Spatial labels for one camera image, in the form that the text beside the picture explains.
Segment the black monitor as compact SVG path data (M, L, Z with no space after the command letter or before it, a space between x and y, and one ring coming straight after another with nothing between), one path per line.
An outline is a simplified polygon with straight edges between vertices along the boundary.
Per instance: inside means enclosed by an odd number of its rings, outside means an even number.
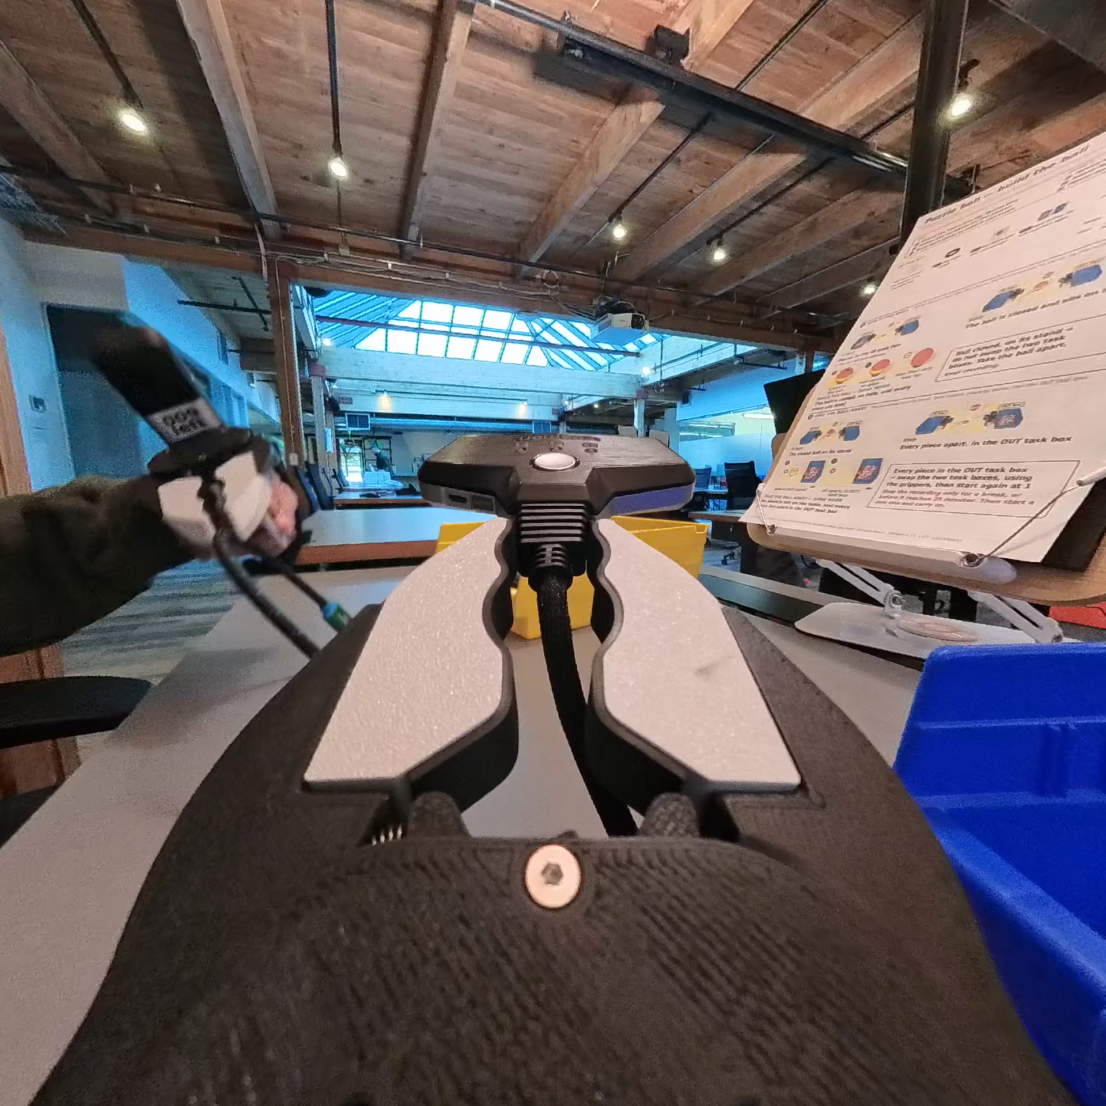
M823 379L821 369L799 373L764 384L767 408L775 434L785 434L791 428L811 390Z

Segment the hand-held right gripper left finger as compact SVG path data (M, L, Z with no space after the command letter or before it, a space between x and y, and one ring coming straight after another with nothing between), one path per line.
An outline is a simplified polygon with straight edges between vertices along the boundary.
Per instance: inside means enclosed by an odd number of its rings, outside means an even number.
M509 523L480 523L394 589L308 761L312 793L375 793L405 811L428 793L466 811L519 748Z

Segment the wooden book stand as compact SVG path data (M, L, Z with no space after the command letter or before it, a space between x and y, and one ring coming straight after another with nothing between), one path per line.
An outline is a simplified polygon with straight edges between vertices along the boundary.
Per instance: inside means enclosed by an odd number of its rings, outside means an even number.
M1103 600L1105 591L1103 481L1105 470L1099 467L1078 478L1049 503L1055 506L1076 491L1086 492L1055 541L1061 552L1048 552L1041 562L1016 557L1012 538L986 554L974 554L922 548L911 540L869 541L765 523L760 502L741 516L741 523L750 538L767 549L978 590L1003 599L1057 606L1093 604Z

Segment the blue plastic bin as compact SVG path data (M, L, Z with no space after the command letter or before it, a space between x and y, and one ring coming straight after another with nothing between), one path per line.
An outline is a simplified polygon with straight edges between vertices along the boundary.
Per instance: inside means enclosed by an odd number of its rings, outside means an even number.
M1105 645L936 649L894 770L1033 1043L1103 1105Z

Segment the black device with round button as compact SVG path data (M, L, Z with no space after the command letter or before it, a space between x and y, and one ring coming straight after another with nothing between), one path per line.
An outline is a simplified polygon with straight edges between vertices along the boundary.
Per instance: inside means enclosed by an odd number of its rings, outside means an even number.
M525 506L575 506L591 517L673 512L695 473L654 437L480 433L457 437L417 471L428 503L495 516Z

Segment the black office chair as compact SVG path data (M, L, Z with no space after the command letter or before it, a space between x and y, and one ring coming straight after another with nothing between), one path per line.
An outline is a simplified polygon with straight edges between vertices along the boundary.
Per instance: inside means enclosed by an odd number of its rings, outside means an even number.
M1 749L116 729L154 685L116 675L1 683Z

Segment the yellow plastic bin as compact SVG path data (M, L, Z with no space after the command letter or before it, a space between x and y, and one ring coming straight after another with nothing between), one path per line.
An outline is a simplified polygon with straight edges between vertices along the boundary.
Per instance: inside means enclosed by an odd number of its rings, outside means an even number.
M691 577L699 575L710 529L708 523L652 516L615 516L612 520L621 529L677 562ZM540 639L540 615L533 589L517 578L511 592L515 612L512 632L527 641ZM594 592L587 575L574 579L569 590L569 611L574 631L590 625Z

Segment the black steel pillar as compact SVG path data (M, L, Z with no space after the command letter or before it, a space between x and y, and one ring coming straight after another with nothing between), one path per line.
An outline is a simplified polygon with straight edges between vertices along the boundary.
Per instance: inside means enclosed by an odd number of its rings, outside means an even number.
M898 250L945 196L948 117L958 92L969 1L929 1L924 13Z

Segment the white metal stand base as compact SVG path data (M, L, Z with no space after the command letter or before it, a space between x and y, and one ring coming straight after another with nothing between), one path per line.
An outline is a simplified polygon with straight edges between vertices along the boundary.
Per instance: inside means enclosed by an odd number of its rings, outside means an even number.
M1065 641L1060 625L1026 600L968 589L972 599L993 611L1008 628L973 624L906 612L900 592L862 566L823 558L818 560L818 565L875 603L821 606L794 625L798 632L812 637L916 660L925 660L937 648L948 645L1057 645Z

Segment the person's left forearm green sleeve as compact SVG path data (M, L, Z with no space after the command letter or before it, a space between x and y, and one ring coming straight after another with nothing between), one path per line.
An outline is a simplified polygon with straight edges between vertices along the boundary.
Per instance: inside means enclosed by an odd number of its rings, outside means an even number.
M149 477L84 477L3 498L1 656L66 640L192 558Z

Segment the printed instruction sheet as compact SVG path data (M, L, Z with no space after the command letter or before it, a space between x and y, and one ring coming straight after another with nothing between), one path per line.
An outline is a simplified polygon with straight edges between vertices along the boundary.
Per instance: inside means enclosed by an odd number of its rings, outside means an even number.
M1043 562L1103 475L1103 134L924 217L742 520Z

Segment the wooden background table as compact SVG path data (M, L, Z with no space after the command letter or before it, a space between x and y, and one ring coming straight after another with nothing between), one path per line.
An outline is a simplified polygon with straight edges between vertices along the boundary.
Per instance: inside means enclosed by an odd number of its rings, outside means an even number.
M433 556L442 525L466 513L442 507L320 511L305 519L297 566L419 562Z

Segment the white ceiling projector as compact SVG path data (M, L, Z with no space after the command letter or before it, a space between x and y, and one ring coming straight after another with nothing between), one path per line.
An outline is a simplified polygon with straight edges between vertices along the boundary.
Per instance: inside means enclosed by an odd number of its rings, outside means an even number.
M590 336L596 344L624 348L649 332L646 316L624 299L608 299L598 304L590 324Z

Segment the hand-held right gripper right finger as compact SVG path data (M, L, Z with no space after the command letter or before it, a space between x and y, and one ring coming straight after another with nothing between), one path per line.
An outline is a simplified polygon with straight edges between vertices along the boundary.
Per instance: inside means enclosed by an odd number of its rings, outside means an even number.
M636 814L663 794L698 812L729 797L793 797L793 753L724 608L613 519L592 525L586 757Z

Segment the black desk rail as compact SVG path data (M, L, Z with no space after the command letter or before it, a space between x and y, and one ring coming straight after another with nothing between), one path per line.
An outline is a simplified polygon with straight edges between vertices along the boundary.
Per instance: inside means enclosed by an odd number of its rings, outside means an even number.
M827 604L857 604L853 600L825 595L816 590L773 582L760 575L741 574L720 565L700 566L698 578L707 591L723 604L732 606L749 616L766 619L779 627L795 628L799 620ZM918 673L923 668L922 658L895 654L872 645L849 645L804 631L795 631L795 635L806 642L832 645L837 650L848 648L854 653L869 654Z

